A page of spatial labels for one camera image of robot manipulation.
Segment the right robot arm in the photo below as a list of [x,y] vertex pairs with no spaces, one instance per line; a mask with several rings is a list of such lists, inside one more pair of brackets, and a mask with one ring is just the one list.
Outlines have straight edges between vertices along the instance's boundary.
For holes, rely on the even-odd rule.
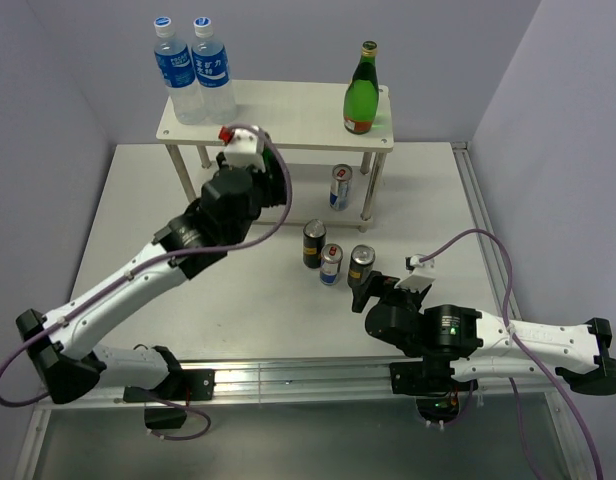
[[575,326],[504,321],[452,304],[426,308],[427,288],[400,285],[378,271],[352,273],[352,310],[364,313],[367,334],[405,358],[390,365],[392,391],[432,396],[466,391],[486,378],[530,378],[548,372],[571,391],[616,394],[616,359],[606,319]]

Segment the short green Perrier bottle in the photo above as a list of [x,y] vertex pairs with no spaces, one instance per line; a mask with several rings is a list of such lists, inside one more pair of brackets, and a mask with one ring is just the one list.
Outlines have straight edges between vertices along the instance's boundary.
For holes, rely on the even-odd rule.
[[279,171],[279,164],[275,154],[268,147],[265,147],[262,152],[262,158],[266,172],[269,175],[275,175]]

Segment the tall green Perrier bottle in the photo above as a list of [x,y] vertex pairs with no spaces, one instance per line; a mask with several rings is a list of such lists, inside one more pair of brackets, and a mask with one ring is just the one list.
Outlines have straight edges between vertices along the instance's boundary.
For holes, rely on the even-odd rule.
[[344,96],[344,127],[356,135],[369,132],[375,120],[379,102],[377,53],[376,42],[363,42],[360,60]]

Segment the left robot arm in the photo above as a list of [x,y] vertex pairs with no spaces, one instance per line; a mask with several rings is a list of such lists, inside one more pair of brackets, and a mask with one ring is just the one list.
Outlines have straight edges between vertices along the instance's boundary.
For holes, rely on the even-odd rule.
[[160,399],[179,394],[184,374],[166,347],[116,349],[102,339],[158,296],[193,279],[229,252],[250,247],[246,236],[265,208],[291,204],[287,165],[276,151],[225,148],[218,169],[183,214],[170,220],[123,268],[75,300],[16,320],[43,385],[56,404],[97,387],[144,389]]

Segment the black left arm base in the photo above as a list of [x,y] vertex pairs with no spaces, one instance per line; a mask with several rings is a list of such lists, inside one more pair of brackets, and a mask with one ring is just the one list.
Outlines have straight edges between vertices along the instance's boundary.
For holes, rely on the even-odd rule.
[[210,401],[215,386],[215,371],[207,368],[184,369],[166,379],[158,387],[147,390],[140,387],[125,387],[124,403],[158,403],[162,408],[145,407],[144,424],[150,430],[158,432],[177,430],[188,419],[188,412],[169,405],[182,402],[184,407],[191,407],[196,401]]

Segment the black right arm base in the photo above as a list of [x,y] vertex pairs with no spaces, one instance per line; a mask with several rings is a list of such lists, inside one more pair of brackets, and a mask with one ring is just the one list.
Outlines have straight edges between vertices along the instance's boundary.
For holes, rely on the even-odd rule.
[[458,381],[448,360],[430,357],[389,364],[392,393],[416,398],[418,413],[426,421],[449,422],[462,412],[459,394],[472,396],[477,382]]

